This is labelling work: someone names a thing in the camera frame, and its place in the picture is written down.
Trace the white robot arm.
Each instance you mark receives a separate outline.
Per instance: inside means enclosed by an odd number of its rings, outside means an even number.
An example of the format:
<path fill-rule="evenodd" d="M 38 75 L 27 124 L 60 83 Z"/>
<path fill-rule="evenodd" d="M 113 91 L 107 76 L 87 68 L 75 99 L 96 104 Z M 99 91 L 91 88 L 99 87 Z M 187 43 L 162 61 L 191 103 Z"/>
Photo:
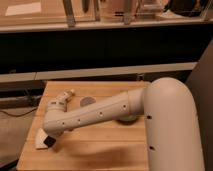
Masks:
<path fill-rule="evenodd" d="M 43 122 L 43 143 L 51 147 L 68 130 L 142 116 L 150 171 L 205 171 L 196 104 L 181 81 L 164 77 L 68 112 L 52 101 Z"/>

